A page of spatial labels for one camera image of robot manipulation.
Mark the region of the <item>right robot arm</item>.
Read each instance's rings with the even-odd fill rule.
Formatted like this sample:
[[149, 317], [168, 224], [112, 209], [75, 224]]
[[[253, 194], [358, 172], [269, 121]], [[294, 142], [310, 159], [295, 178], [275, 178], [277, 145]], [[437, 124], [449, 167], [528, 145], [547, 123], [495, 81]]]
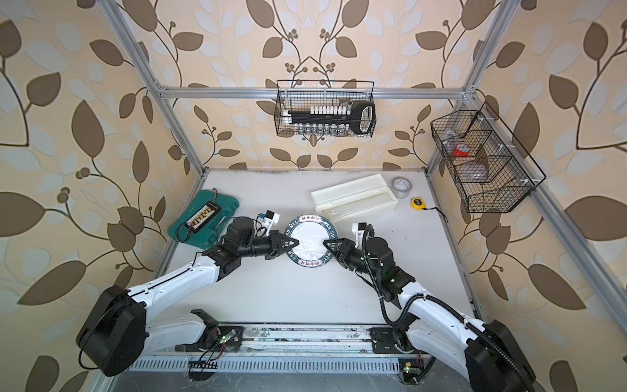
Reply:
[[380, 299], [400, 308], [385, 322], [405, 335], [409, 345], [431, 354], [464, 377], [474, 391], [532, 391], [531, 364], [503, 323], [484, 322], [437, 298], [396, 265], [383, 238], [357, 245], [347, 238], [327, 239], [325, 248], [347, 270], [367, 275]]

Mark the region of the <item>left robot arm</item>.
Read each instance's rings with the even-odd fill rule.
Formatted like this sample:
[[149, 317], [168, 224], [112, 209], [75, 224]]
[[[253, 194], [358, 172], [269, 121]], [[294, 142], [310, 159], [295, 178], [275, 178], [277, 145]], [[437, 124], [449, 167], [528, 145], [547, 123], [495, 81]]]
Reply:
[[172, 322], [153, 319], [202, 287], [226, 278], [245, 257], [272, 260], [299, 246], [277, 230], [259, 236], [256, 223], [237, 217], [217, 243], [187, 265], [132, 288], [114, 285], [97, 300], [76, 338], [80, 358], [107, 377], [119, 375], [141, 356], [173, 346], [197, 346], [210, 351], [226, 343], [218, 321], [205, 310], [193, 309]]

